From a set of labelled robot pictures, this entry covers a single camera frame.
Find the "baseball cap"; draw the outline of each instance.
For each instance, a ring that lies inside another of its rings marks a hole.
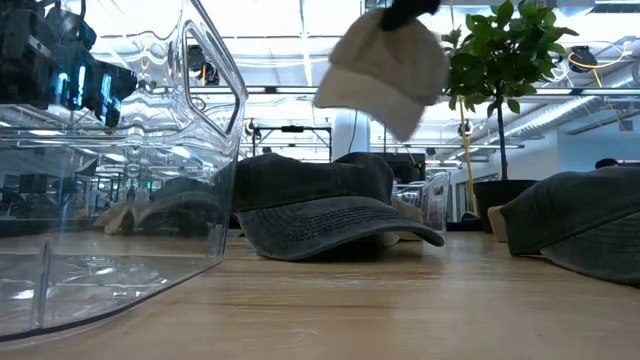
[[[304,260],[394,231],[444,245],[438,233],[390,205],[393,172],[378,155],[351,153],[311,164],[271,153],[240,161],[236,171],[233,211],[264,257]]]
[[[407,141],[425,106],[437,102],[449,63],[436,37],[415,18],[394,31],[381,30],[385,11],[365,13],[338,41],[314,104],[362,111]]]
[[[595,278],[640,284],[640,169],[566,172],[500,208],[512,255],[543,255]]]

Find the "tree trunk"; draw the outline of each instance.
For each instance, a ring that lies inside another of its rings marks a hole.
[[[507,149],[504,139],[504,121],[502,119],[502,102],[498,105],[498,133],[500,134],[500,164],[502,165],[502,180],[509,180],[507,173]]]

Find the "white column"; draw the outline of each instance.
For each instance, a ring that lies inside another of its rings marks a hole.
[[[331,161],[350,152],[369,152],[370,137],[369,117],[366,114],[355,110],[336,110],[336,118],[333,121]]]

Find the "wooden table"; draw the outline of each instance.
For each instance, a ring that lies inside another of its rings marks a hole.
[[[217,269],[116,319],[2,359],[559,359],[640,356],[640,290],[480,234],[380,261],[297,264],[232,241]]]

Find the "potted plant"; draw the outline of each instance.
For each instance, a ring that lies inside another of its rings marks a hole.
[[[445,48],[450,55],[451,69],[446,94],[449,107],[458,105],[475,112],[475,106],[489,102],[487,117],[497,112],[500,136],[501,180],[476,184],[476,199],[483,227],[490,231],[487,209],[506,204],[535,183],[531,180],[509,180],[503,104],[520,113],[518,98],[536,93],[536,82],[552,78],[552,53],[564,54],[556,43],[565,34],[575,31],[556,27],[551,8],[538,8],[535,2],[518,4],[519,18],[514,18],[510,0],[492,7],[493,15],[467,15],[466,27],[471,32],[460,41],[460,29],[443,36],[452,46]]]

